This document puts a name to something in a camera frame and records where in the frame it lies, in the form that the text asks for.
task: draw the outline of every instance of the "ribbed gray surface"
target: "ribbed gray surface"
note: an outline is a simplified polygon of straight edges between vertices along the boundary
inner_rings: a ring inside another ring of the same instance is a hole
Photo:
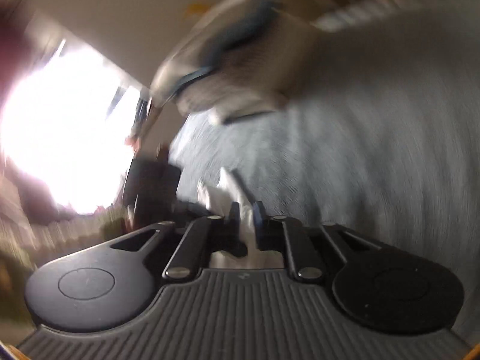
[[[393,337],[357,326],[321,287],[283,270],[204,270],[165,288],[124,326],[95,334],[41,328],[20,349],[32,360],[459,360],[468,352],[448,331]]]

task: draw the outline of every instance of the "silver screw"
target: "silver screw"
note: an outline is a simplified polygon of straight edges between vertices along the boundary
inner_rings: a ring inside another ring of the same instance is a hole
[[[172,279],[183,279],[190,274],[190,269],[185,268],[183,266],[176,266],[176,267],[167,269],[165,274]]]
[[[307,280],[318,279],[318,278],[321,278],[322,275],[323,275],[323,272],[320,269],[314,268],[312,266],[302,268],[298,272],[298,276],[300,276],[302,279],[307,279]]]

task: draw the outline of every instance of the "wrinkled gray blanket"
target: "wrinkled gray blanket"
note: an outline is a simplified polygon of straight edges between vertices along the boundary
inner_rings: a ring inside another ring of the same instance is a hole
[[[401,14],[325,35],[287,109],[212,127],[192,115],[171,147],[178,194],[236,170],[270,214],[335,221],[449,267],[480,340],[480,4]]]

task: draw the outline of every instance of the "white cloth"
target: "white cloth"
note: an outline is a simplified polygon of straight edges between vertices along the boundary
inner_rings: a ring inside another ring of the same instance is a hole
[[[220,181],[216,187],[199,181],[198,201],[216,215],[227,216],[232,202],[240,206],[240,239],[247,245],[248,255],[236,258],[224,251],[215,252],[210,259],[210,268],[259,269],[283,268],[283,257],[277,251],[260,251],[255,244],[254,212],[250,202],[234,176],[220,169]]]

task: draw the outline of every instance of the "bed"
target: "bed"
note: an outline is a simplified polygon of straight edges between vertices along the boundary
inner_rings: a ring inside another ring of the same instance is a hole
[[[480,340],[479,4],[415,10],[326,34],[278,112],[172,142],[182,199],[234,171],[268,212],[333,221],[449,267],[465,288],[454,329]]]

